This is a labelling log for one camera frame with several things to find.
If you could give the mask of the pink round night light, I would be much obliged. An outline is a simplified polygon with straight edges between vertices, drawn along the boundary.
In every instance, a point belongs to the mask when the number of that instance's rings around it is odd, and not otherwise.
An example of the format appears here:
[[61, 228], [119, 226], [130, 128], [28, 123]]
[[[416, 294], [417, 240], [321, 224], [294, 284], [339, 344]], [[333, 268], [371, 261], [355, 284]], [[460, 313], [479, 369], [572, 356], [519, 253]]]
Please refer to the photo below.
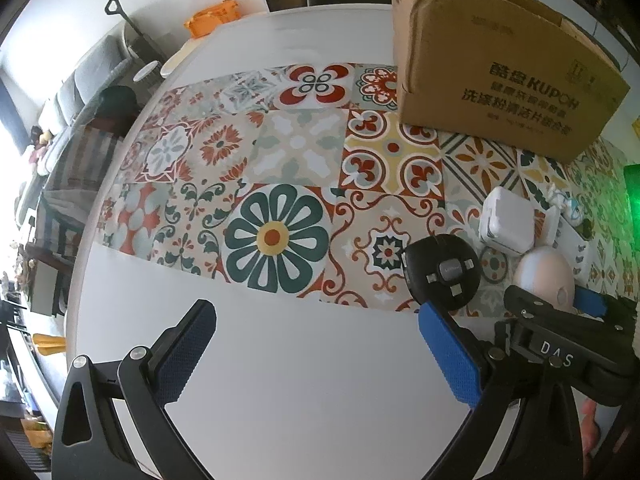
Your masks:
[[575, 281], [563, 255], [549, 246], [539, 246], [521, 258], [513, 284], [547, 301], [556, 310], [574, 313]]

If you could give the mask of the white square charger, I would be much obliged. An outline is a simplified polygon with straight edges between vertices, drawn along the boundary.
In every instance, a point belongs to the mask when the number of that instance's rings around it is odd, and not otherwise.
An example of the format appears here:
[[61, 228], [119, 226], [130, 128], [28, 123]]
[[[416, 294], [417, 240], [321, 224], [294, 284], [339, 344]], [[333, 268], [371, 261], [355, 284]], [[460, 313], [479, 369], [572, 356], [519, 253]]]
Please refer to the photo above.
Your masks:
[[502, 186], [494, 188], [484, 200], [478, 236], [486, 246], [508, 256], [526, 254], [535, 243], [532, 203]]

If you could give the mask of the black round cable hub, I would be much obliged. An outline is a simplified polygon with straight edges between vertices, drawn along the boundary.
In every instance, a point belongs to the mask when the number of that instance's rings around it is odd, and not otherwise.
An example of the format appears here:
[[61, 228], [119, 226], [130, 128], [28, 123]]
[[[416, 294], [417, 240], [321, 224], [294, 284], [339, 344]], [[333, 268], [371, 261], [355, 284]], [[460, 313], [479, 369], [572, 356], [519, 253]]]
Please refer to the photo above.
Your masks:
[[448, 311], [467, 306], [480, 288], [480, 260], [463, 238], [439, 234], [416, 240], [401, 254], [402, 270], [413, 299]]

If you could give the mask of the small white blue figurine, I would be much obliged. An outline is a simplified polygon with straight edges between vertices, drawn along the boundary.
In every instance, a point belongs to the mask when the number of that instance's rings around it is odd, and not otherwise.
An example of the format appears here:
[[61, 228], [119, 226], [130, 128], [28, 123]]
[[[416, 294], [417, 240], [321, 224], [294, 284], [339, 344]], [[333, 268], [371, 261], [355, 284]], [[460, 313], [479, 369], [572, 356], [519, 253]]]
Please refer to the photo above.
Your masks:
[[581, 226], [582, 222], [584, 222], [585, 214], [582, 205], [575, 197], [566, 194], [554, 183], [551, 183], [548, 187], [547, 202], [551, 206], [558, 208], [561, 216], [574, 228]]

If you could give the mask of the patterned tile table runner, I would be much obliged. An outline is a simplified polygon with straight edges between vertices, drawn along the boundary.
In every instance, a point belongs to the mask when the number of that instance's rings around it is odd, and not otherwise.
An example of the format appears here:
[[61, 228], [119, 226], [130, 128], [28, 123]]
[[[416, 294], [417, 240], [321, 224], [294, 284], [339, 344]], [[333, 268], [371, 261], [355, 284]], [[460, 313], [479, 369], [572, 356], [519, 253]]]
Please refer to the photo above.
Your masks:
[[250, 289], [386, 311], [414, 308], [401, 252], [464, 238], [480, 259], [469, 316], [502, 315], [518, 264], [485, 246], [491, 192], [547, 220], [574, 198], [570, 248], [587, 288], [639, 295], [624, 168], [603, 140], [561, 164], [496, 141], [409, 126], [396, 70], [320, 63], [250, 70], [170, 89], [134, 136], [106, 194], [96, 238], [168, 268]]

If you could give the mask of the brown cardboard box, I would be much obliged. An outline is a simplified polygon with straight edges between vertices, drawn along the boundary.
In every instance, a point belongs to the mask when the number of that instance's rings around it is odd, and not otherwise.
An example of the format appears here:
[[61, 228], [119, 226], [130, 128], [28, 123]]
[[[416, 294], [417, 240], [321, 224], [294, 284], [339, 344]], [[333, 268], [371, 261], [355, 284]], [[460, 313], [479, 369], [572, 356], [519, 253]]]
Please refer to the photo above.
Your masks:
[[629, 91], [603, 50], [537, 0], [392, 0], [402, 122], [570, 162]]

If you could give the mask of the grey sofa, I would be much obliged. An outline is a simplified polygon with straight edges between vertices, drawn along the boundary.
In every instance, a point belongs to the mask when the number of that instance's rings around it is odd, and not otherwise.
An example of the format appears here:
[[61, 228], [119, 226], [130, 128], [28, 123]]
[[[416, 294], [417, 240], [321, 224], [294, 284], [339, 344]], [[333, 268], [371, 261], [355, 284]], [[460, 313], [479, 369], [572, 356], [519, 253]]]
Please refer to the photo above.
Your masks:
[[54, 97], [44, 104], [37, 126], [43, 133], [50, 133], [52, 139], [44, 148], [32, 151], [36, 158], [32, 175], [22, 184], [15, 201], [14, 220], [18, 226], [25, 221], [29, 209], [37, 208], [47, 177], [66, 144], [89, 121], [98, 95], [120, 81], [131, 64], [132, 57], [122, 46], [122, 40], [106, 35], [84, 55]]

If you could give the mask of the upright vacuum cleaner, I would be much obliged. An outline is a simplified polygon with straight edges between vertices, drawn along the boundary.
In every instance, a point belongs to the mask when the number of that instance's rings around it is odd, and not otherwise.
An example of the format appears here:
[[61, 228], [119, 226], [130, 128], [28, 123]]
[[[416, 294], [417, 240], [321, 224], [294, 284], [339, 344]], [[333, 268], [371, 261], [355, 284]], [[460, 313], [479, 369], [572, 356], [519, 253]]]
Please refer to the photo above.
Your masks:
[[144, 64], [166, 62], [167, 58], [160, 47], [136, 25], [122, 8], [119, 0], [108, 0], [104, 12], [109, 16], [119, 16], [125, 22], [122, 25], [122, 42], [126, 50]]

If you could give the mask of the orange plastic basket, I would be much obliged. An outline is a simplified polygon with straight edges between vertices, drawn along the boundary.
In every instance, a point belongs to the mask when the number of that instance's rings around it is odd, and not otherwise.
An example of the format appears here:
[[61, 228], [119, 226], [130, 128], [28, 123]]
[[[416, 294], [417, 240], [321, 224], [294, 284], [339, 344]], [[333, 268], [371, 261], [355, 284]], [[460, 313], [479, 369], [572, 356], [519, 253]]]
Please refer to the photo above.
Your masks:
[[192, 39], [202, 38], [213, 32], [218, 26], [237, 21], [241, 18], [240, 8], [235, 0], [222, 0], [214, 6], [196, 12], [183, 23]]

